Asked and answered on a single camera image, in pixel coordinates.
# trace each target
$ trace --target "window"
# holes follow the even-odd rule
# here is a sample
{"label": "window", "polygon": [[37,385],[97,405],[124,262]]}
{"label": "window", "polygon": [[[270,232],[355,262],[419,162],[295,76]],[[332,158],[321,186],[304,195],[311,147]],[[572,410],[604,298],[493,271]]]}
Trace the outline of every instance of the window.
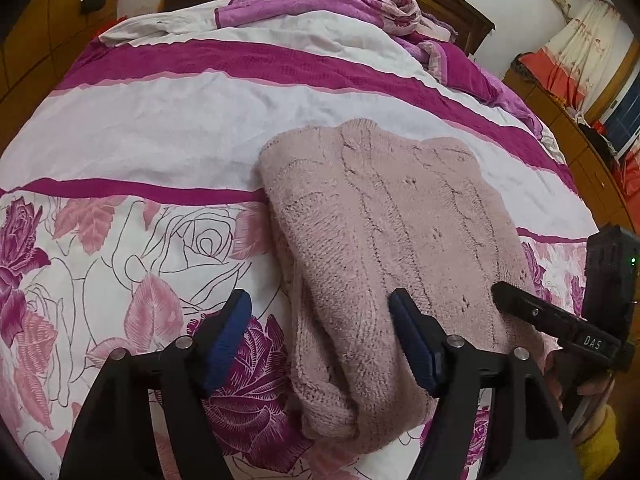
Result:
{"label": "window", "polygon": [[640,74],[604,123],[607,139],[617,152],[624,152],[640,129]]}

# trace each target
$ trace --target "magenta stripe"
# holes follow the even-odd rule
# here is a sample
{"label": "magenta stripe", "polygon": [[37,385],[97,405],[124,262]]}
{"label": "magenta stripe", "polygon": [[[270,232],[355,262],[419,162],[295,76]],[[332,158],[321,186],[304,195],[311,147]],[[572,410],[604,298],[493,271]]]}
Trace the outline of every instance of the magenta stripe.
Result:
{"label": "magenta stripe", "polygon": [[110,49],[78,66],[58,86],[58,90],[101,81],[141,79],[158,73],[199,74],[217,70],[235,78],[264,80],[278,84],[303,84],[323,89],[353,89],[383,93],[437,117],[464,124],[494,140],[522,162],[557,174],[577,192],[567,166],[558,164],[529,133],[516,126],[500,126],[446,98],[435,88],[416,78],[378,72],[359,63],[318,56],[290,48],[243,41],[189,40]]}
{"label": "magenta stripe", "polygon": [[526,236],[533,238],[535,241],[543,244],[583,244],[587,241],[587,238],[564,238],[561,236],[546,236],[532,233],[524,227],[517,227],[516,231],[520,236]]}
{"label": "magenta stripe", "polygon": [[0,196],[15,191],[31,191],[61,198],[104,198],[113,195],[134,195],[148,198],[161,204],[174,205],[221,205],[241,202],[267,202],[264,189],[243,191],[238,189],[203,189],[193,187],[181,189],[155,186],[143,182],[126,182],[106,178],[87,178],[82,180],[53,180],[40,178],[16,187],[11,191],[0,190]]}

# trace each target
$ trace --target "curtain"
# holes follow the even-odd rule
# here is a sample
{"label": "curtain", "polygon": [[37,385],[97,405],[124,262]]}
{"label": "curtain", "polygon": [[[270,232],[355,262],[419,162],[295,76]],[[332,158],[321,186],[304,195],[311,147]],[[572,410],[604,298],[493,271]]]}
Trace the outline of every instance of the curtain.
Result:
{"label": "curtain", "polygon": [[590,0],[551,41],[520,61],[566,106],[582,111],[584,97],[602,78],[619,22],[610,4]]}

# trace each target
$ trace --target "metal screw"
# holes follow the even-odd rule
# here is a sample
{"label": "metal screw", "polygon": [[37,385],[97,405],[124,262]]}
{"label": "metal screw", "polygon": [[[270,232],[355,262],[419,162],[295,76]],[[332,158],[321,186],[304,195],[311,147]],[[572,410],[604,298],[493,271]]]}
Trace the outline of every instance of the metal screw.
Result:
{"label": "metal screw", "polygon": [[111,350],[111,353],[109,354],[109,359],[113,359],[114,361],[119,361],[125,355],[127,355],[127,351],[124,348],[116,348]]}
{"label": "metal screw", "polygon": [[465,339],[459,335],[450,335],[447,337],[447,344],[449,346],[453,346],[453,348],[460,348],[464,346]]}
{"label": "metal screw", "polygon": [[181,335],[178,339],[175,340],[175,345],[184,350],[185,348],[189,348],[193,344],[193,339],[188,335]]}
{"label": "metal screw", "polygon": [[515,355],[521,361],[526,361],[529,359],[529,350],[523,348],[522,346],[518,346],[514,351],[513,355]]}

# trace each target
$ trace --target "blue gripper pad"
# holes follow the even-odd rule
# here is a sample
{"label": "blue gripper pad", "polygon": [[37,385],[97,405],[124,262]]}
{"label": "blue gripper pad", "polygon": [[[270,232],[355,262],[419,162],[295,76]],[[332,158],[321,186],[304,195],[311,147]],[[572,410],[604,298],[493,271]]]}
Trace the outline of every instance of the blue gripper pad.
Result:
{"label": "blue gripper pad", "polygon": [[409,363],[415,382],[431,396],[438,397],[444,382],[444,352],[442,342],[434,340],[433,351],[420,333],[416,322],[434,329],[437,335],[444,335],[439,323],[430,316],[424,316],[404,288],[396,288],[389,295],[389,312],[393,320],[396,336],[404,356]]}
{"label": "blue gripper pad", "polygon": [[236,357],[238,347],[251,317],[251,297],[237,288],[216,316],[207,317],[198,328],[196,338],[204,332],[203,357],[206,370],[202,377],[202,387],[210,395],[224,385],[229,367]]}

